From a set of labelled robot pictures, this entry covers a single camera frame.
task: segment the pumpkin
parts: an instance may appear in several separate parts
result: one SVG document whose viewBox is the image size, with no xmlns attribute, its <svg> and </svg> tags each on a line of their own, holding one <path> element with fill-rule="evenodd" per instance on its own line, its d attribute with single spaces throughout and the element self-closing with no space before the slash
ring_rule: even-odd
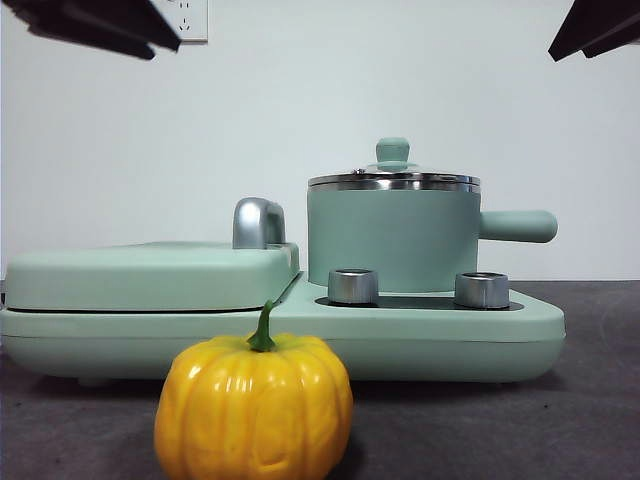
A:
<svg viewBox="0 0 640 480">
<path fill-rule="evenodd" d="M 317 337 L 271 339 L 272 308 L 251 337 L 214 337 L 174 359 L 154 429 L 171 480 L 319 480 L 344 455 L 347 371 Z"/>
</svg>

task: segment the electrical outlet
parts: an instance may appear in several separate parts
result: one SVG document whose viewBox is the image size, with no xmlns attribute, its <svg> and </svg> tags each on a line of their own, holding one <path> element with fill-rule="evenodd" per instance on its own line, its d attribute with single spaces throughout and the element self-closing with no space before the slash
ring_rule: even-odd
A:
<svg viewBox="0 0 640 480">
<path fill-rule="evenodd" d="M 152 0 L 183 42 L 209 40 L 209 0 Z"/>
</svg>

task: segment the pot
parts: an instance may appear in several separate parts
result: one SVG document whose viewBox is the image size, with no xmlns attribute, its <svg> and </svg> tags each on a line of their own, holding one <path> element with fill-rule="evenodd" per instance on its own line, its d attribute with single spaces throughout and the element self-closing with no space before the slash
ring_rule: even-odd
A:
<svg viewBox="0 0 640 480">
<path fill-rule="evenodd" d="M 383 292 L 443 292 L 477 270 L 478 239 L 548 242 L 546 211 L 480 212 L 480 180 L 425 172 L 408 162 L 404 138 L 383 138 L 378 162 L 309 180 L 309 281 L 334 269 L 378 273 Z"/>
</svg>

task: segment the gray countertop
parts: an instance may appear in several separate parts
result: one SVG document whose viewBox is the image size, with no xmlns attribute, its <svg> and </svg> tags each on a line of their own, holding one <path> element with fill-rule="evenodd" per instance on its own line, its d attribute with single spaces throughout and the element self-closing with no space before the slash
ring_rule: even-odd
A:
<svg viewBox="0 0 640 480">
<path fill-rule="evenodd" d="M 512 287 L 565 311 L 553 370 L 517 384 L 353 382 L 330 480 L 640 478 L 640 281 Z M 86 389 L 1 361 L 3 480 L 164 478 L 160 381 Z"/>
</svg>

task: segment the green stem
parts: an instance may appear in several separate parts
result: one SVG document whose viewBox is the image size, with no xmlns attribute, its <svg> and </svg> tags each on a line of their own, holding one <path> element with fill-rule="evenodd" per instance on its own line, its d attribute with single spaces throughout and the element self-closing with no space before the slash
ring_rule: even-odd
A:
<svg viewBox="0 0 640 480">
<path fill-rule="evenodd" d="M 270 352 L 276 346 L 275 342 L 269 336 L 269 314 L 273 310 L 273 302 L 267 300 L 260 312 L 260 320 L 258 320 L 258 329 L 247 342 L 251 345 L 251 350 L 256 352 Z"/>
</svg>

